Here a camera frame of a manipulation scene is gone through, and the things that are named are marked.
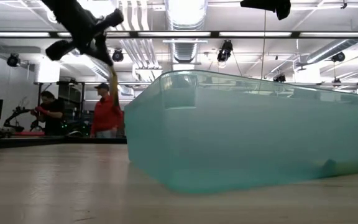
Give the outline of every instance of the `red jacket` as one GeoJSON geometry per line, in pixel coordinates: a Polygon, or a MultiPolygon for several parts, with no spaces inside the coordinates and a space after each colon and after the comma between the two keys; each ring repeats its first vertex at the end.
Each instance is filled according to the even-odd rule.
{"type": "Polygon", "coordinates": [[[110,95],[105,96],[94,107],[91,134],[112,128],[120,128],[122,120],[123,115],[119,105],[114,105],[114,100],[110,95]]]}

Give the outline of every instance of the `white ceiling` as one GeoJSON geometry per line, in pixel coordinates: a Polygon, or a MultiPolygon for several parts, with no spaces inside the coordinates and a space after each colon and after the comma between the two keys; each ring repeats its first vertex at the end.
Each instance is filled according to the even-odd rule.
{"type": "MultiPolygon", "coordinates": [[[[349,5],[357,5],[358,0],[346,0],[349,5]]],[[[239,3],[233,3],[230,0],[209,0],[207,10],[205,30],[263,30],[265,19],[264,11],[256,9],[247,9],[239,7],[239,3]]],[[[358,8],[348,7],[340,9],[343,0],[324,1],[323,6],[337,6],[335,9],[321,9],[313,12],[312,10],[299,10],[300,7],[317,6],[321,0],[291,0],[293,10],[288,18],[279,21],[272,12],[267,12],[266,29],[267,30],[354,30],[358,26],[358,8]]],[[[30,7],[39,7],[37,1],[25,1],[30,7]]],[[[166,30],[167,23],[165,11],[158,10],[163,6],[163,0],[149,0],[149,26],[152,30],[166,30]]],[[[59,24],[52,24],[47,19],[47,13],[44,9],[26,9],[15,0],[0,1],[0,30],[64,30],[59,24]]],[[[53,39],[0,39],[0,45],[3,46],[36,46],[45,50],[56,40],[53,39]]],[[[207,44],[201,44],[196,69],[211,70],[215,72],[230,73],[234,75],[244,75],[258,78],[261,73],[266,75],[280,65],[283,60],[288,59],[292,54],[297,54],[296,40],[273,40],[264,41],[262,39],[233,39],[234,55],[229,59],[226,68],[218,68],[215,61],[215,53],[222,44],[222,39],[208,39],[207,44]],[[264,67],[262,72],[262,63],[260,57],[265,52],[264,67]]],[[[324,47],[333,40],[299,40],[299,54],[310,54],[315,50],[324,47]]],[[[118,40],[108,40],[110,47],[121,47],[118,40]]],[[[160,63],[169,63],[171,60],[168,44],[163,44],[162,40],[154,40],[154,47],[157,58],[160,63]]],[[[336,66],[336,74],[352,72],[358,70],[358,45],[355,45],[344,51],[346,61],[342,65],[336,66]]],[[[29,60],[38,60],[40,54],[29,56],[29,60]]],[[[80,63],[66,63],[64,74],[72,75],[77,79],[85,80],[94,77],[93,72],[80,63]]],[[[327,80],[332,80],[334,71],[332,63],[320,63],[322,76],[327,80]]],[[[132,62],[128,57],[124,62],[116,63],[117,70],[131,71],[132,62]]],[[[358,82],[358,77],[349,82],[358,82]]]]}

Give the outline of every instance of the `wall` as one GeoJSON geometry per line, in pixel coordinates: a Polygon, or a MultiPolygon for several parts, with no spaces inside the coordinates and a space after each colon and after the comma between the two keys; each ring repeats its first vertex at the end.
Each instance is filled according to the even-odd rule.
{"type": "MultiPolygon", "coordinates": [[[[26,108],[35,108],[38,100],[38,86],[34,85],[35,73],[27,72],[24,68],[11,68],[6,61],[0,58],[0,99],[4,100],[2,105],[2,116],[0,127],[8,118],[20,101],[24,98],[26,108]]],[[[25,130],[30,129],[34,117],[29,113],[17,117],[17,121],[25,130]]]]}

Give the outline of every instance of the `table surface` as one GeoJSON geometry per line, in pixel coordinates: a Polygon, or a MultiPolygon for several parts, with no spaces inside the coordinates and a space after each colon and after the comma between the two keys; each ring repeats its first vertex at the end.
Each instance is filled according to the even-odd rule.
{"type": "Polygon", "coordinates": [[[213,195],[167,190],[126,145],[0,149],[0,224],[355,224],[358,175],[213,195]]]}

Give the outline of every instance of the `ceiling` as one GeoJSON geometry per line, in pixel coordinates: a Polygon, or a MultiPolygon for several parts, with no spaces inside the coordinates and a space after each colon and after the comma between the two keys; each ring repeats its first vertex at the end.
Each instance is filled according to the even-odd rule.
{"type": "MultiPolygon", "coordinates": [[[[104,11],[108,11],[108,1],[95,1],[90,4],[104,4],[104,11]]],[[[358,0],[346,0],[347,8],[340,9],[343,0],[291,0],[292,10],[288,18],[279,21],[272,12],[265,14],[262,10],[239,7],[239,1],[209,0],[204,30],[302,30],[302,31],[358,31],[358,0]]],[[[148,22],[151,30],[167,30],[164,0],[147,1],[148,22]]],[[[183,7],[183,16],[186,16],[186,6],[183,7]]],[[[40,8],[38,1],[4,1],[0,0],[0,30],[61,30],[60,24],[53,24],[48,20],[45,9],[40,8]]],[[[214,72],[230,73],[247,77],[272,78],[275,73],[269,74],[274,68],[297,55],[308,55],[324,47],[334,40],[330,39],[232,39],[234,51],[224,68],[216,63],[216,52],[222,45],[222,39],[206,39],[208,43],[200,44],[198,56],[194,61],[195,68],[214,72]]],[[[53,39],[0,39],[0,45],[6,47],[39,47],[43,52],[53,39]]],[[[109,39],[110,48],[122,48],[120,41],[109,39]]],[[[172,57],[168,44],[162,40],[153,40],[156,56],[160,64],[171,64],[172,57]]],[[[333,69],[332,62],[318,64],[323,81],[330,82],[335,74],[342,75],[358,70],[358,44],[343,51],[346,60],[337,63],[333,69]]],[[[44,57],[41,54],[21,54],[25,60],[37,63],[44,57]]],[[[132,61],[124,54],[124,61],[116,63],[116,70],[131,71],[132,61]]],[[[73,76],[78,80],[92,81],[94,73],[87,66],[75,60],[62,62],[62,72],[66,76],[73,76]]],[[[287,80],[291,80],[293,69],[285,70],[287,80]]],[[[358,76],[347,82],[358,82],[358,76]]]]}

